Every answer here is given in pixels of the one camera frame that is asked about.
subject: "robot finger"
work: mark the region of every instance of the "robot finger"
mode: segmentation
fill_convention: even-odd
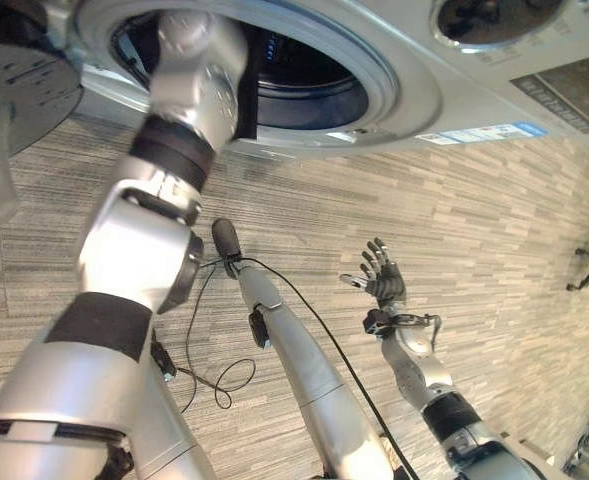
[[[374,274],[374,272],[367,268],[367,265],[365,265],[364,263],[361,263],[361,271],[367,276],[369,280],[376,279],[376,275]]]
[[[385,261],[386,262],[389,262],[390,261],[390,255],[389,255],[389,251],[387,249],[387,245],[385,245],[385,243],[383,243],[383,240],[381,240],[378,237],[376,237],[374,239],[374,243],[376,244],[376,246],[378,247],[378,249],[383,254],[383,257],[385,258]]]
[[[374,255],[376,255],[376,260],[378,260],[379,265],[380,266],[385,265],[385,263],[386,263],[385,255],[383,255],[383,252],[378,247],[378,245],[376,245],[372,242],[367,242],[367,247],[372,251],[372,253]]]
[[[361,277],[355,277],[353,275],[344,273],[339,278],[342,282],[348,283],[353,287],[360,288],[361,290],[365,290],[365,287],[367,287],[367,280]]]
[[[381,265],[378,263],[378,260],[376,260],[374,257],[372,257],[369,253],[367,253],[365,251],[363,251],[363,253],[361,253],[361,255],[363,256],[363,258],[365,260],[367,260],[367,263],[370,264],[374,273],[376,273],[376,274],[381,273]]]

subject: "black joint band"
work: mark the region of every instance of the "black joint band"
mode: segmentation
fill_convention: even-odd
[[[76,342],[141,357],[152,311],[131,300],[104,293],[78,295],[56,321],[45,339]]]
[[[448,393],[428,405],[423,411],[423,419],[439,442],[461,428],[481,421],[474,408],[458,393]]]
[[[130,155],[172,172],[200,192],[216,153],[185,125],[151,115],[134,138]]]

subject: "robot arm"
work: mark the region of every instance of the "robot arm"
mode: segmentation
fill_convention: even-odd
[[[406,313],[406,289],[398,266],[380,239],[363,252],[367,279],[342,275],[341,280],[376,297],[365,331],[381,340],[401,395],[423,416],[441,445],[448,463],[461,480],[538,480],[522,459],[512,453],[457,391],[451,375],[434,355],[438,316]]]
[[[150,114],[82,237],[80,293],[0,390],[0,479],[121,478],[125,436],[139,478],[214,478],[150,362],[151,317],[185,301],[198,269],[191,226],[236,128],[247,48],[201,12],[163,13],[159,39]]]

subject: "washing machine door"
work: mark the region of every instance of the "washing machine door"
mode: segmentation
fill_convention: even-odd
[[[75,19],[87,53],[83,84],[90,90],[81,111],[138,121],[158,55],[157,12],[195,9],[259,27],[264,39],[258,138],[236,141],[233,150],[338,153],[413,135],[438,117],[438,84],[411,45],[358,7],[309,0],[85,0]]]

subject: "robotic hand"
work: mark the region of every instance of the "robotic hand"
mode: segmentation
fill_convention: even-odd
[[[372,257],[366,251],[362,253],[363,258],[369,264],[368,267],[361,263],[361,270],[367,279],[345,274],[341,275],[341,280],[361,288],[375,297],[379,308],[383,310],[392,310],[395,308],[396,302],[404,304],[406,299],[405,283],[398,270],[398,265],[390,260],[387,246],[378,237],[374,239],[374,242],[367,242],[367,246],[374,254]]]
[[[381,340],[385,360],[396,376],[401,395],[422,414],[460,480],[534,480],[539,472],[509,450],[492,432],[453,384],[434,355],[441,326],[437,315],[406,313],[405,282],[379,238],[367,243],[369,264],[361,264],[367,279],[348,274],[341,280],[376,298],[379,309],[363,321],[365,332]],[[431,340],[426,330],[433,327]]]

